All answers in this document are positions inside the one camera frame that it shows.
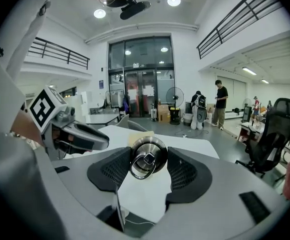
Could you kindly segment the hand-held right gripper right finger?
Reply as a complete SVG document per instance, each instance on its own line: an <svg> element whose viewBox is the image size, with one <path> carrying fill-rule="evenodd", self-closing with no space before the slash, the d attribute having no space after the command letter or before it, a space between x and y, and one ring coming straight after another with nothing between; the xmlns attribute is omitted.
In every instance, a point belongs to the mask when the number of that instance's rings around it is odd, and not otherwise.
<svg viewBox="0 0 290 240"><path fill-rule="evenodd" d="M256 175L232 162L177 148L176 151L204 163L212 173L210 188L195 202L171 204L144 240L259 240L290 207ZM239 197L254 192L270 214L255 223Z"/></svg>

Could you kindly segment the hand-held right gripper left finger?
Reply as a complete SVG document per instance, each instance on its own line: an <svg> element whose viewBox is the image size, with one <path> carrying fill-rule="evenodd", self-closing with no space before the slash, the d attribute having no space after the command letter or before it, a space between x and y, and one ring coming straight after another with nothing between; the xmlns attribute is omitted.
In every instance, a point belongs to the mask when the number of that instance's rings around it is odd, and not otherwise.
<svg viewBox="0 0 290 240"><path fill-rule="evenodd" d="M112 155L112 150L58 161L50 161L42 147L34 154L47 195L69 240L133 240L96 217L113 204L116 196L92 184L87 169Z"/></svg>

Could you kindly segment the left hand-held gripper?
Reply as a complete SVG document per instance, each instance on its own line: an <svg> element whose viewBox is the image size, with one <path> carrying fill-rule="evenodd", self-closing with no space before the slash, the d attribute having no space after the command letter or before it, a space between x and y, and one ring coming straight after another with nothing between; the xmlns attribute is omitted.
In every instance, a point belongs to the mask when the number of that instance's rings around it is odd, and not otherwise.
<svg viewBox="0 0 290 240"><path fill-rule="evenodd" d="M61 132L75 121L75 108L52 87L45 85L29 106L29 115L37 126L50 159L63 159L71 146L80 152L101 151L109 146L109 137L84 123L75 123L79 131L61 136Z"/></svg>

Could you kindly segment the shiny metal round lid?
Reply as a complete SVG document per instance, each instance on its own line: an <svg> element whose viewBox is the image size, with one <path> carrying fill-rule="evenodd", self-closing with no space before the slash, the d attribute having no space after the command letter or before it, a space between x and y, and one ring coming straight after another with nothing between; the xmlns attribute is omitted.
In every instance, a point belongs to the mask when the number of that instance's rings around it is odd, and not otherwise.
<svg viewBox="0 0 290 240"><path fill-rule="evenodd" d="M159 172L166 164L168 151L164 143L154 136L144 136L131 147L129 171L138 180L145 180Z"/></svg>

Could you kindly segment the person's left forearm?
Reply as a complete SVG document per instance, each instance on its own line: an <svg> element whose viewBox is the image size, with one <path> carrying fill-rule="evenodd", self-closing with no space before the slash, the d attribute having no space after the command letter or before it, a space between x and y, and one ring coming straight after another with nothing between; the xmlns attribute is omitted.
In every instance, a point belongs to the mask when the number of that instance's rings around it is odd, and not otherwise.
<svg viewBox="0 0 290 240"><path fill-rule="evenodd" d="M12 124L11 131L44 146L39 129L29 114L23 110L19 110Z"/></svg>

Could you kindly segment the person's left hand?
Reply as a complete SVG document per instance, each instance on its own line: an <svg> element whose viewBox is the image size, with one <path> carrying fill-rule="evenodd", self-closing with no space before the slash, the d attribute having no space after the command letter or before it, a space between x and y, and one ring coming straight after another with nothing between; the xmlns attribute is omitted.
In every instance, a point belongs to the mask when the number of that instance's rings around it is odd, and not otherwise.
<svg viewBox="0 0 290 240"><path fill-rule="evenodd" d="M59 148L63 145L70 145L73 142L74 136L65 132L58 127L52 127L52 139L55 148Z"/></svg>

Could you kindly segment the grey chair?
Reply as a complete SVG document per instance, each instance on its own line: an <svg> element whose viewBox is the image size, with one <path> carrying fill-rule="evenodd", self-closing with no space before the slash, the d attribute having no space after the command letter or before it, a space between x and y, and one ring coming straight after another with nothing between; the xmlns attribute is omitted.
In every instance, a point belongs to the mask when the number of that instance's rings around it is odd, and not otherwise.
<svg viewBox="0 0 290 240"><path fill-rule="evenodd" d="M130 129L134 131L139 131L139 132L147 132L148 130L145 129L143 126L140 124L133 122L129 120L129 115L127 114L124 116L117 124L117 127L125 128L125 129Z"/></svg>

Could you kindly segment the white table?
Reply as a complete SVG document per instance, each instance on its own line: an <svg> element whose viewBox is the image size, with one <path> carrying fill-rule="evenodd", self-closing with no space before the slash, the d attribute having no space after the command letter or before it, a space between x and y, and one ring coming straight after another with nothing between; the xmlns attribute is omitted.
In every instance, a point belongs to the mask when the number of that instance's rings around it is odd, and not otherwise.
<svg viewBox="0 0 290 240"><path fill-rule="evenodd" d="M109 146L104 151L85 153L83 156L97 154L119 148L124 148L128 143L128 136L135 130L118 126L106 126L101 132L110 138ZM207 140L157 135L166 146L200 153L209 157L218 158L218 154ZM130 173L127 174L122 186L118 190L119 203L123 210L133 213L143 219L157 223L165 213L165 198L171 191L171 178L167 168L163 167L158 173L145 180L137 180Z"/></svg>

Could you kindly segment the silver suitcase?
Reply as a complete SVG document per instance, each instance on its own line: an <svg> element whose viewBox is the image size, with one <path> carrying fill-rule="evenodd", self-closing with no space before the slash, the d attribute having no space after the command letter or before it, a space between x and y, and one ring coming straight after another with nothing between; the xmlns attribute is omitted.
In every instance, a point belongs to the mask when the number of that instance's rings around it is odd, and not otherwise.
<svg viewBox="0 0 290 240"><path fill-rule="evenodd" d="M155 108L155 104L152 103L152 108L150 110L150 116L152 121L157 121L158 116L157 116L157 109Z"/></svg>

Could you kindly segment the brown cardboard box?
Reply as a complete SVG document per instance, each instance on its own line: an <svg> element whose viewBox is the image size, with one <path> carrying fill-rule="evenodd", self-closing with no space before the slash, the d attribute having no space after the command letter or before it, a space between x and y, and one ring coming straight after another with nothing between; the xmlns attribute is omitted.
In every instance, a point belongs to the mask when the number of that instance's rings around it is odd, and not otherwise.
<svg viewBox="0 0 290 240"><path fill-rule="evenodd" d="M169 123L170 122L170 111L167 104L158 105L158 122Z"/></svg>

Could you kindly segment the glass entrance door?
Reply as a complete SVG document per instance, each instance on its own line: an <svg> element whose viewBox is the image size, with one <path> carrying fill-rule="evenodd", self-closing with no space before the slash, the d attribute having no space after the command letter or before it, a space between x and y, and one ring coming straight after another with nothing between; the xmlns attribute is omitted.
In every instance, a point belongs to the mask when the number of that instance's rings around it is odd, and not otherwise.
<svg viewBox="0 0 290 240"><path fill-rule="evenodd" d="M158 103L166 103L175 85L170 36L132 38L109 44L108 91L112 108L134 118L149 118Z"/></svg>

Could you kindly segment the black office chair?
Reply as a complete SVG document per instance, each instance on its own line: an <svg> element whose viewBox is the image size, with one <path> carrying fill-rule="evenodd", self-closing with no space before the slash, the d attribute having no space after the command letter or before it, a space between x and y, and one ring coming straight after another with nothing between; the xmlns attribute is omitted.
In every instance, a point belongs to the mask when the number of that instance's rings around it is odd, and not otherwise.
<svg viewBox="0 0 290 240"><path fill-rule="evenodd" d="M275 101L273 109L266 115L265 127L258 141L253 140L255 128L250 126L249 130L245 152L249 154L250 161L237 160L235 163L263 177L277 166L284 147L290 141L290 99L279 98Z"/></svg>

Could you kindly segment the black and yellow bin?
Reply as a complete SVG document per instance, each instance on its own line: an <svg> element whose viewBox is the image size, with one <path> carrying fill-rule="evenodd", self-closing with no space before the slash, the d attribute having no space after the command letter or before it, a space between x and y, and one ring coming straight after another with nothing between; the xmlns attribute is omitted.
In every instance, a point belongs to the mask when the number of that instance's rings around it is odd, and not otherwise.
<svg viewBox="0 0 290 240"><path fill-rule="evenodd" d="M169 107L170 111L170 124L179 125L180 124L180 108L179 107Z"/></svg>

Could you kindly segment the black railing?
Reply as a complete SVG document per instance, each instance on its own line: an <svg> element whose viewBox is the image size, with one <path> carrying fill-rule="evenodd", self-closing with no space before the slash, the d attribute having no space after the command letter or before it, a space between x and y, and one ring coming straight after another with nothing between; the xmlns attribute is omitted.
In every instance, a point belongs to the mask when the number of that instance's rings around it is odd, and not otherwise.
<svg viewBox="0 0 290 240"><path fill-rule="evenodd" d="M56 61L88 70L90 58L71 49L36 37L28 49L27 56Z"/></svg>
<svg viewBox="0 0 290 240"><path fill-rule="evenodd" d="M282 7L279 0L241 0L197 45L199 58Z"/></svg>

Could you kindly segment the person's white shirt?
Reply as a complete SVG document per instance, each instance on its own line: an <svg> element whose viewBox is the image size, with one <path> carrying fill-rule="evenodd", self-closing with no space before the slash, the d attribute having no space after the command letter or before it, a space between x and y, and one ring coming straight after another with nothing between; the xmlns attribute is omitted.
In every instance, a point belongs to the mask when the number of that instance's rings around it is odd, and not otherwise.
<svg viewBox="0 0 290 240"><path fill-rule="evenodd" d="M63 225L46 193L27 138L11 131L25 97L16 86L50 0L19 0L0 27L0 240L62 240Z"/></svg>

